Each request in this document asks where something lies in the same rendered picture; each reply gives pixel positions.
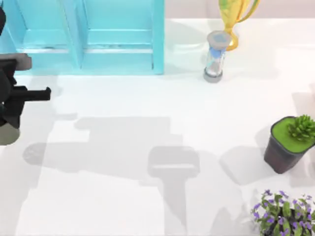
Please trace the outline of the light blue rack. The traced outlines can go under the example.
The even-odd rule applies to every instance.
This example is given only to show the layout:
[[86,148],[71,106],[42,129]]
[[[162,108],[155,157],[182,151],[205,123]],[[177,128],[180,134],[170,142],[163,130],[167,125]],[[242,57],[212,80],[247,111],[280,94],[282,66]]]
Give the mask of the light blue rack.
[[32,75],[162,74],[164,2],[0,0],[0,54],[28,54]]

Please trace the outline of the green succulent in dark pot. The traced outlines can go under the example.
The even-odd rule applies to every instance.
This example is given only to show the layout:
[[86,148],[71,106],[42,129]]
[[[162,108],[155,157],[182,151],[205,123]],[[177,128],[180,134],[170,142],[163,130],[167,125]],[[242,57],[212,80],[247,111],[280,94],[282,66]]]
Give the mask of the green succulent in dark pot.
[[270,128],[264,161],[277,173],[292,169],[315,147],[315,121],[309,115],[286,116]]

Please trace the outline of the pale grey rounded box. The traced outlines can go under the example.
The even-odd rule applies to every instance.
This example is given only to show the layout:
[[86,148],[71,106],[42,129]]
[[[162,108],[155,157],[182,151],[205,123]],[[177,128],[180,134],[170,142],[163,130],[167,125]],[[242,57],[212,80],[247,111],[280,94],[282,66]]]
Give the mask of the pale grey rounded box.
[[20,137],[20,130],[14,128],[10,124],[5,124],[0,127],[0,146],[13,144]]

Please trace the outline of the gold trophy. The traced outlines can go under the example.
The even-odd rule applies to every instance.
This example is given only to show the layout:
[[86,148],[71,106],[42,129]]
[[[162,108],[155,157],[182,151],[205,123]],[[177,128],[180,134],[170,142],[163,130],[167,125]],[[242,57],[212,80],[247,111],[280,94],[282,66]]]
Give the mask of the gold trophy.
[[238,47],[239,38],[233,32],[233,27],[248,19],[257,9],[260,0],[219,0],[221,19],[224,31],[231,36],[231,42],[227,51]]

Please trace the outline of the grey hourglass with blue sand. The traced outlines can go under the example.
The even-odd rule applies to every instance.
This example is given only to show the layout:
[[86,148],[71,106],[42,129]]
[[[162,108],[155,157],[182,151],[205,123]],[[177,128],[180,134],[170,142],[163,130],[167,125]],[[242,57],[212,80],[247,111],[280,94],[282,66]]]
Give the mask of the grey hourglass with blue sand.
[[215,30],[208,34],[209,45],[203,78],[209,83],[217,83],[223,75],[223,62],[231,36],[222,30]]

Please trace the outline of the purple flowering potted plant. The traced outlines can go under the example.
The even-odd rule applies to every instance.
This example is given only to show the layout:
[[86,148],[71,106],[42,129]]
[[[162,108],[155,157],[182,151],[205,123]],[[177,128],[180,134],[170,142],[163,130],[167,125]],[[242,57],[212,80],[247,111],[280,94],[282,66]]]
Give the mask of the purple flowering potted plant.
[[260,236],[315,236],[315,198],[310,195],[292,199],[282,190],[267,189],[251,215]]

